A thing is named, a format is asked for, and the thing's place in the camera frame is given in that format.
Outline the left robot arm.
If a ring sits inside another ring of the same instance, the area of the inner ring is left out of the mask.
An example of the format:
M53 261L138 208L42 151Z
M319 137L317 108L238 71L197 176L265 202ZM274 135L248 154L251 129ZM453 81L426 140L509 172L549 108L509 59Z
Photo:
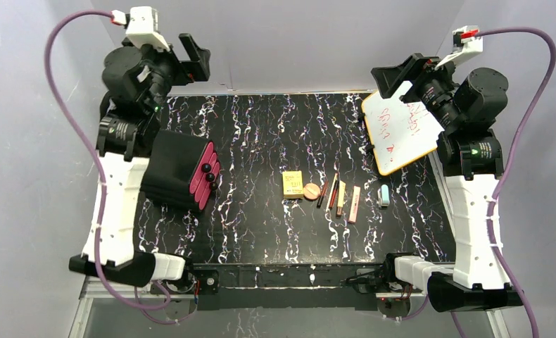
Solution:
M114 107L101 112L95 149L106 176L106 206L95 212L82 252L70 258L71 271L90 276L102 271L110 281L135 287L188 279L188 258L140 252L133 243L140 194L200 212L217 188L220 162L214 143L160 127L159 114L170 90L209 78L209 50L190 34L179 38L188 54L185 61L172 49L129 39L105 58L102 79Z

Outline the white cosmetic pencil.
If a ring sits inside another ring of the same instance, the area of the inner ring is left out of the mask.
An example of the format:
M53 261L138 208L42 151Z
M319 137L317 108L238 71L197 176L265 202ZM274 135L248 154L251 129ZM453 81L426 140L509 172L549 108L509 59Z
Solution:
M336 192L336 188L338 187L338 181L339 181L339 174L336 173L327 197L327 205L325 211L329 211L330 209L333 208L334 194Z

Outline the round peach compact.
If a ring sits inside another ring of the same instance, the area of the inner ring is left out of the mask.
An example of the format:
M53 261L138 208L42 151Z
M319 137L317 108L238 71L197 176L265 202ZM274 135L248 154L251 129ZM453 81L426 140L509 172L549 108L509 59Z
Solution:
M315 201L320 197L321 188L314 183L307 183L303 187L303 196L310 201Z

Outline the gold beige concealer tube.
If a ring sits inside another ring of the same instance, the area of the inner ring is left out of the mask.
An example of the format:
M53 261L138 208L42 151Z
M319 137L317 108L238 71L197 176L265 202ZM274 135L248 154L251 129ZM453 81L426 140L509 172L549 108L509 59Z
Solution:
M346 183L342 180L339 181L338 197L336 201L336 217L340 218L343 214L343 205L346 194Z

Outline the pink lipstick box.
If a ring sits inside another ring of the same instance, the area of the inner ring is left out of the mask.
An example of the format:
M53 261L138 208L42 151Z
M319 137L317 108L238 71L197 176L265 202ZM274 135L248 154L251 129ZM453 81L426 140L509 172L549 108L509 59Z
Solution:
M353 187L353 196L351 199L350 212L348 214L348 222L355 224L358 217L358 208L360 204L361 188L359 186Z

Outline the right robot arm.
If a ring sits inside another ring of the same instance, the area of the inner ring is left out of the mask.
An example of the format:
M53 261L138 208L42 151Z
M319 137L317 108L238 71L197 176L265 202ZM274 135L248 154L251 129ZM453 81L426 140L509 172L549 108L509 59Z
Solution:
M437 154L451 197L456 258L453 269L436 267L419 256L390 253L379 279L422 290L438 312L490 311L523 305L519 289L501 262L499 216L493 195L504 169L503 150L493 132L507 105L507 78L492 68L472 70L461 84L455 66L439 57L415 53L400 65L373 68L384 99L421 103L442 130Z

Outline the yellow makeup box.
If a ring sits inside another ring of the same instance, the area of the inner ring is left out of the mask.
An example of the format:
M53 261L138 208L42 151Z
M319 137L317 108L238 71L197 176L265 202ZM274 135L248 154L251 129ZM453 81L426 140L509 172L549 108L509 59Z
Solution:
M283 198L302 199L303 174L300 170L289 170L282 173Z

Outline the black drawer organizer cabinet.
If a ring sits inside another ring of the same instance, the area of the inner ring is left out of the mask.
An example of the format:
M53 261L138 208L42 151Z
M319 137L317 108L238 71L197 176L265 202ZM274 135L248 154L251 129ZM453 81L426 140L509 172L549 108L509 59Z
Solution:
M200 212L189 185L208 142L170 130L161 130L154 139L149 164L141 181L141 192L158 204Z

